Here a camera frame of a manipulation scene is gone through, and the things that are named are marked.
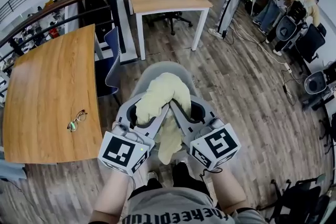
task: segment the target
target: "gray t-shirt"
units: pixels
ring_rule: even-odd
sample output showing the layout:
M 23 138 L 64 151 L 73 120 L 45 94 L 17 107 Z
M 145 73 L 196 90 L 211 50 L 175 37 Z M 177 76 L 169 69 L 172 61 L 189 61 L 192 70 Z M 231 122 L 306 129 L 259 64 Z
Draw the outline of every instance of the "gray t-shirt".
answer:
M 130 199 L 129 212 L 120 224 L 265 224 L 253 210 L 229 216 L 216 209 L 204 193 L 188 188 L 160 188 L 140 193 Z

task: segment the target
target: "eyeglasses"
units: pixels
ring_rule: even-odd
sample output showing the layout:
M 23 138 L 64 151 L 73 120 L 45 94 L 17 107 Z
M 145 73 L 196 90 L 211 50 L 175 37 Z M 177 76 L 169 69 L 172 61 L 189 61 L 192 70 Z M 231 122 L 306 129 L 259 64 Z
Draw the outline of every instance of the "eyeglasses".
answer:
M 78 122 L 86 120 L 87 114 L 88 113 L 85 112 L 85 109 L 79 111 L 76 118 L 68 124 L 67 129 L 70 130 L 70 132 L 77 130 Z

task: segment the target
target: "wooden floor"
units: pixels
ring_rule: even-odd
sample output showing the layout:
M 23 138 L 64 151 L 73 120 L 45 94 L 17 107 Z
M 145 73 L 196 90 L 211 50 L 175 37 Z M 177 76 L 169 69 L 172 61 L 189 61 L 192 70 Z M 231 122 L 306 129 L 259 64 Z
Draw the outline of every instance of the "wooden floor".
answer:
M 287 178 L 293 182 L 327 174 L 322 188 L 326 191 L 332 172 L 331 153 L 324 155 L 319 135 L 324 131 L 319 123 L 323 112 L 303 113 L 299 101 L 291 105 L 283 92 L 284 67 L 271 60 L 257 45 L 243 40 L 230 31 L 229 45 L 207 33 L 213 27 L 220 7 L 219 0 L 210 0 L 209 11 L 198 49 L 190 46 L 195 34 L 199 13 L 184 12 L 194 26 L 183 22 L 175 25 L 176 35 L 170 35 L 165 22 L 153 28 L 144 24 L 146 61 L 123 66 L 121 75 L 122 100 L 126 101 L 141 73 L 150 64 L 168 60 L 182 64 L 194 76 L 196 87 L 203 98 L 217 110 L 224 122 L 231 123 L 242 149 L 229 166 L 246 191 L 252 206 L 274 200 L 271 179 L 284 185 Z M 251 23 L 242 5 L 235 19 L 255 39 L 264 36 Z M 135 44 L 135 19 L 131 18 Z M 238 33 L 245 39 L 239 28 Z M 271 52 L 271 47 L 262 45 Z M 279 61 L 289 61 L 277 57 Z M 299 77 L 297 68 L 293 74 Z M 285 80 L 291 79 L 286 74 Z M 287 83 L 298 99 L 303 86 L 295 81 Z M 117 107 L 112 97 L 99 100 L 102 131 L 109 130 Z M 109 176 L 109 169 L 96 159 L 57 165 L 27 165 L 27 180 L 16 182 L 23 193 L 12 184 L 0 181 L 0 222 L 3 223 L 86 223 L 95 199 Z

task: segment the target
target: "yellow towel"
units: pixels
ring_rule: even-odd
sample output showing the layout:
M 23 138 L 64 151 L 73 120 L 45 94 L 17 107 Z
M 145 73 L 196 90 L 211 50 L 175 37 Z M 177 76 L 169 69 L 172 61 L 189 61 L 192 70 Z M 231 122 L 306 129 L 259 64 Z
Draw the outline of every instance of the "yellow towel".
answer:
M 175 99 L 190 116 L 191 100 L 188 87 L 182 80 L 171 73 L 163 73 L 149 84 L 147 92 L 136 103 L 138 123 L 143 125 L 151 118 L 159 116 L 162 107 Z M 169 164 L 172 155 L 181 149 L 182 131 L 178 128 L 173 112 L 169 109 L 155 141 L 160 143 L 159 159 Z

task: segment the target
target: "blue chair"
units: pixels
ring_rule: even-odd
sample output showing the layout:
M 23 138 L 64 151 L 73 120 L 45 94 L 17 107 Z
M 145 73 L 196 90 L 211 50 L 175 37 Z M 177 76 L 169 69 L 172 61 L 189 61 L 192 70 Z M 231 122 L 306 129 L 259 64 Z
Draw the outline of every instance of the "blue chair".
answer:
M 120 87 L 120 45 L 118 27 L 115 27 L 104 36 L 105 42 L 112 50 L 113 57 L 98 60 L 94 63 L 96 71 L 97 96 L 113 94 L 118 106 L 121 106 L 116 93 Z

